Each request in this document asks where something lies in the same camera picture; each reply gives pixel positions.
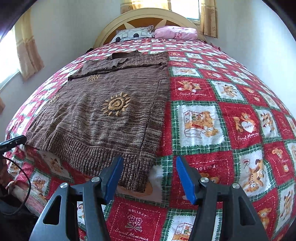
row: pillow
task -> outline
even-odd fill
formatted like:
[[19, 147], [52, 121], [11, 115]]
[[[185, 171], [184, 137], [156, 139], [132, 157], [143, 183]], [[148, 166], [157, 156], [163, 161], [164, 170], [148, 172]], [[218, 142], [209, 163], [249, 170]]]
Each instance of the pillow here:
[[120, 40], [120, 42], [128, 41], [128, 40], [136, 40], [136, 39], [142, 39], [142, 38], [123, 38]]
[[152, 38], [152, 34], [149, 30], [144, 28], [133, 28], [133, 29], [125, 29], [120, 31], [115, 37], [111, 40], [110, 43], [120, 42], [124, 38]]
[[197, 31], [195, 28], [184, 28], [177, 26], [164, 26], [154, 32], [156, 39], [180, 39], [197, 40]]
[[[147, 27], [138, 27], [138, 28], [147, 29], [149, 32], [152, 32], [152, 30], [154, 29], [154, 26], [153, 25], [149, 25]], [[126, 29], [124, 29], [124, 30], [116, 30], [115, 32], [116, 32], [116, 34], [118, 34], [119, 32], [125, 31], [125, 30]]]

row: heart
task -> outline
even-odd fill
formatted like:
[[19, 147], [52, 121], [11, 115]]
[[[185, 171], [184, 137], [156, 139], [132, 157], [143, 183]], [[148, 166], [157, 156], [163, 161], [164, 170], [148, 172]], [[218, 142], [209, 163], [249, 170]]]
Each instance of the heart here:
[[252, 133], [253, 132], [253, 129], [254, 129], [254, 125], [251, 123], [251, 122], [246, 122], [246, 121], [243, 121], [241, 123], [241, 126], [243, 127], [243, 129], [249, 133]]

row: blue gripper pad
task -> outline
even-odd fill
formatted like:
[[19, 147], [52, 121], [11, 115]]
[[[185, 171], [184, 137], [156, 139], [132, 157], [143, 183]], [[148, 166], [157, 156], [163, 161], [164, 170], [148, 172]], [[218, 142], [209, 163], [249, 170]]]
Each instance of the blue gripper pad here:
[[181, 180], [185, 195], [191, 204], [197, 204], [197, 198], [195, 195], [195, 185], [198, 183], [198, 171], [190, 167], [185, 158], [178, 156], [176, 160], [176, 168]]
[[121, 156], [116, 156], [113, 159], [111, 166], [107, 168], [112, 168], [112, 172], [109, 174], [110, 177], [106, 184], [106, 193], [104, 196], [105, 202], [109, 203], [115, 194], [119, 179], [123, 171], [123, 158]]

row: bed frame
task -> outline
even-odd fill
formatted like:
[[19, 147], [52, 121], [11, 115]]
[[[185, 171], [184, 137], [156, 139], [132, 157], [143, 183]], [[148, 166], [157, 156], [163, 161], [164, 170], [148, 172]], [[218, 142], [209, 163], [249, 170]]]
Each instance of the bed frame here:
[[[180, 26], [198, 30], [194, 23], [175, 12], [160, 8], [140, 8], [123, 13], [109, 23], [97, 37], [93, 48], [109, 43], [116, 35], [116, 30], [146, 27], [149, 25], [153, 25], [155, 29], [163, 26]], [[205, 40], [205, 37], [202, 34], [198, 34], [198, 39]]]

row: white wall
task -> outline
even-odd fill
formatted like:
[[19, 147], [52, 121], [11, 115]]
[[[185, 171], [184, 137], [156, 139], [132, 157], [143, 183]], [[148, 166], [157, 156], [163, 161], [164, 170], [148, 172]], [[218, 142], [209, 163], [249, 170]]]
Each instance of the white wall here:
[[262, 0], [216, 0], [219, 38], [208, 42], [245, 65], [296, 117], [296, 42]]
[[26, 99], [52, 74], [91, 48], [104, 27], [120, 15], [120, 0], [38, 0], [31, 11], [32, 31], [45, 67], [23, 82], [16, 75], [1, 91], [0, 142]]

